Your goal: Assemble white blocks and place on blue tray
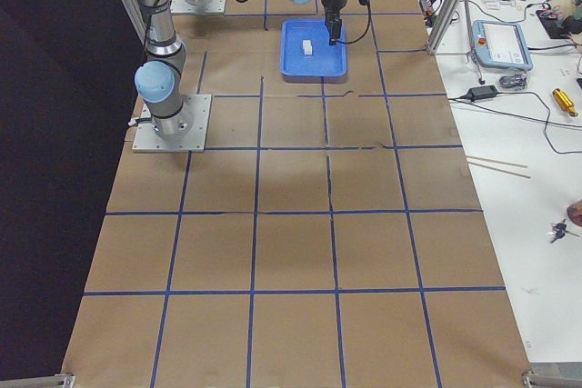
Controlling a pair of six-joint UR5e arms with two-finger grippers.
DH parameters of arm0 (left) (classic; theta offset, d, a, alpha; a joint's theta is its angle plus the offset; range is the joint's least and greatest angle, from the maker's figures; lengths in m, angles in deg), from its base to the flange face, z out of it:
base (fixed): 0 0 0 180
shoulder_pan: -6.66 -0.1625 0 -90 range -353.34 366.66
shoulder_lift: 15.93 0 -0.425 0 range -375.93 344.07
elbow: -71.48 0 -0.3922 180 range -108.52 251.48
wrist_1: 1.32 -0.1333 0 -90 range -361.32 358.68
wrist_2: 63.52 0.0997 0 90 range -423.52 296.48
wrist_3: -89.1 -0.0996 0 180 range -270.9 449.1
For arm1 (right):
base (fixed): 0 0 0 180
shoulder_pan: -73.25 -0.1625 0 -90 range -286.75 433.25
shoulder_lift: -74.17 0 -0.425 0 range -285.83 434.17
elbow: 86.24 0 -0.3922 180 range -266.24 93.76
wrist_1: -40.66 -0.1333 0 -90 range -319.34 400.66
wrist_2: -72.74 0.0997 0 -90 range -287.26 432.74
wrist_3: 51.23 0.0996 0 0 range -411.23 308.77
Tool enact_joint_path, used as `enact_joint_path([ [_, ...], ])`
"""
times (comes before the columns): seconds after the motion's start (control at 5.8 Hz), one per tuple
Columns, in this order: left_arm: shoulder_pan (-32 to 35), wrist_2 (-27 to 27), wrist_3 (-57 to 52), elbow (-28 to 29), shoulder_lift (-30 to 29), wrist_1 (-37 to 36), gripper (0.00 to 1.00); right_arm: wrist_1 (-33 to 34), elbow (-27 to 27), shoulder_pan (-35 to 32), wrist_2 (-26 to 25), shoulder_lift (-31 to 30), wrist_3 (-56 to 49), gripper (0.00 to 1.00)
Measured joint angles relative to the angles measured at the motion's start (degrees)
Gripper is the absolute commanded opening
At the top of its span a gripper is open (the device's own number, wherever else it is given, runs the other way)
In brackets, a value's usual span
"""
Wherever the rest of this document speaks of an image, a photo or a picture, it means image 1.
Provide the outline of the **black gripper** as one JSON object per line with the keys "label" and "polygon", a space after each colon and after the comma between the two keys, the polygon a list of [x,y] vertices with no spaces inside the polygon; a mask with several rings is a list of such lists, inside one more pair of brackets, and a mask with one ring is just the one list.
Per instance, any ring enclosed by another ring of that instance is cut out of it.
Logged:
{"label": "black gripper", "polygon": [[322,0],[322,5],[325,10],[325,25],[330,34],[330,45],[336,45],[340,39],[342,28],[341,10],[346,4],[347,0]]}

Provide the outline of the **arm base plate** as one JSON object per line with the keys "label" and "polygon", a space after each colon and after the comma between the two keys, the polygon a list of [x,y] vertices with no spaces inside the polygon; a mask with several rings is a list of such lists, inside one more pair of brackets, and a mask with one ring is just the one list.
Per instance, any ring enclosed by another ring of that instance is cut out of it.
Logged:
{"label": "arm base plate", "polygon": [[135,127],[135,153],[203,153],[211,114],[212,95],[181,95],[181,111],[169,119],[155,118],[142,104],[140,122]]}
{"label": "arm base plate", "polygon": [[173,15],[222,15],[226,0],[172,0]]}

